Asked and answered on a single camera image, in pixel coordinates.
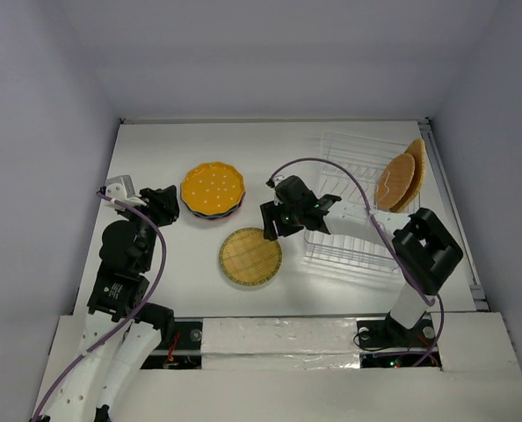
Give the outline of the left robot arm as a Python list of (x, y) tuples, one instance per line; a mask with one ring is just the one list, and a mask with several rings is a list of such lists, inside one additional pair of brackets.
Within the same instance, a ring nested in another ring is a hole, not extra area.
[(141, 365), (173, 342), (174, 314), (150, 302), (154, 250), (167, 255), (162, 227), (179, 217), (177, 188), (136, 192), (128, 177), (109, 179), (98, 197), (120, 215), (101, 236), (100, 265), (77, 356), (40, 400), (34, 421), (112, 421)]

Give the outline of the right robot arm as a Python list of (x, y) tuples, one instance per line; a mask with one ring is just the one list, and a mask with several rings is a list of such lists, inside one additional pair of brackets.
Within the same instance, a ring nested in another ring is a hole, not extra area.
[(264, 237), (275, 241), (303, 230), (347, 236), (383, 246), (405, 279), (392, 309), (382, 319), (357, 324), (354, 342), (368, 352), (419, 346), (435, 337), (429, 310), (463, 258), (463, 251), (436, 214), (421, 207), (412, 214), (368, 210), (325, 194), (317, 197), (301, 178), (268, 181), (274, 198), (261, 205)]

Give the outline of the pink dotted plate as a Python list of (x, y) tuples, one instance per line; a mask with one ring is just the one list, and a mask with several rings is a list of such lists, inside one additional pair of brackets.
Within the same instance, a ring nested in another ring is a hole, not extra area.
[(201, 220), (205, 220), (205, 221), (216, 221), (216, 220), (222, 220), (222, 219), (225, 219), (227, 217), (230, 217), (232, 214), (234, 214), (235, 212), (237, 212), (237, 210), (242, 206), (243, 204), (243, 199), (238, 202), (234, 207), (232, 207), (230, 210), (224, 212), (224, 213), (218, 213), (218, 214), (213, 214), (213, 215), (205, 215), (205, 214), (202, 214), (198, 211), (195, 211), (195, 210), (192, 210), (184, 201), (183, 203), (185, 204), (185, 208), (196, 218), (199, 218)]

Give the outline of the blue dotted plate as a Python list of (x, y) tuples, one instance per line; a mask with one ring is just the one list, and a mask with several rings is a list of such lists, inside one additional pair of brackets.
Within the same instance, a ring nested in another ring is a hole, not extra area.
[(245, 196), (246, 196), (246, 195), (244, 194), (244, 195), (242, 196), (242, 198), (239, 200), (239, 202), (240, 202), (242, 199), (245, 199)]

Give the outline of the orange woven plate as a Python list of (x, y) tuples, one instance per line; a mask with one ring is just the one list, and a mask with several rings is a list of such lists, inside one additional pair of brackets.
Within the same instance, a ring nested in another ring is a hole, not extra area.
[(379, 177), (375, 203), (380, 210), (389, 210), (398, 204), (410, 189), (415, 174), (415, 158), (410, 153), (395, 157)]
[(390, 211), (394, 213), (403, 211), (417, 197), (424, 183), (426, 174), (427, 154), (424, 139), (418, 138), (414, 140), (405, 152), (414, 158), (415, 170), (408, 190), (403, 197), (390, 208)]

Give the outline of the woven bamboo plate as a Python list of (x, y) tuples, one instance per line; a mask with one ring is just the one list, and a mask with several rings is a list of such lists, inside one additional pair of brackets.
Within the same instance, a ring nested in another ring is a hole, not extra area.
[(282, 264), (278, 241), (264, 238), (259, 228), (232, 232), (222, 243), (218, 261), (226, 277), (241, 287), (260, 287), (272, 280)]

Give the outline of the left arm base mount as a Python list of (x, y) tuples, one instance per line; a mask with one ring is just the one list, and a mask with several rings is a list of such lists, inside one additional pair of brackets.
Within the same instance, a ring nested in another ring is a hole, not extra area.
[(141, 369), (201, 369), (202, 329), (202, 319), (177, 319), (173, 341), (168, 346), (157, 347)]

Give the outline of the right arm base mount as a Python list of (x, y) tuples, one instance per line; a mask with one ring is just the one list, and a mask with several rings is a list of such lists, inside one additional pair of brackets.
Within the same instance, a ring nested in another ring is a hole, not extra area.
[(362, 367), (441, 368), (437, 332), (429, 317), (406, 329), (389, 319), (357, 321), (354, 345), (361, 352)]

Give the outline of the yellow dotted plate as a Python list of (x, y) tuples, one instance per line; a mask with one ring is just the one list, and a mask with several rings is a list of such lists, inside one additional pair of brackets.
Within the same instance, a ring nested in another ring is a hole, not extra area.
[(203, 163), (189, 170), (180, 190), (180, 197), (203, 214), (223, 213), (246, 193), (242, 173), (223, 162)]

